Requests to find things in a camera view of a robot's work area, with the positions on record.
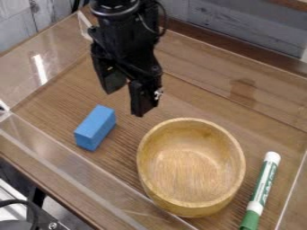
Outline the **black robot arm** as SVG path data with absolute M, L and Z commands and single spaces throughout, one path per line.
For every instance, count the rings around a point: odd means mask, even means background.
M 168 29 L 159 0 L 91 0 L 99 24 L 88 28 L 91 58 L 106 93 L 128 88 L 131 113 L 142 117 L 159 106 L 163 70 L 155 46 Z

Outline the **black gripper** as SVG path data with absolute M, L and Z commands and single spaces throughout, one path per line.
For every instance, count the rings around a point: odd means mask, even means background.
M 154 49 L 164 31 L 159 30 L 159 9 L 91 9 L 99 24 L 88 29 L 91 58 L 107 94 L 127 81 L 131 113 L 143 117 L 159 106 L 163 95 L 162 68 Z

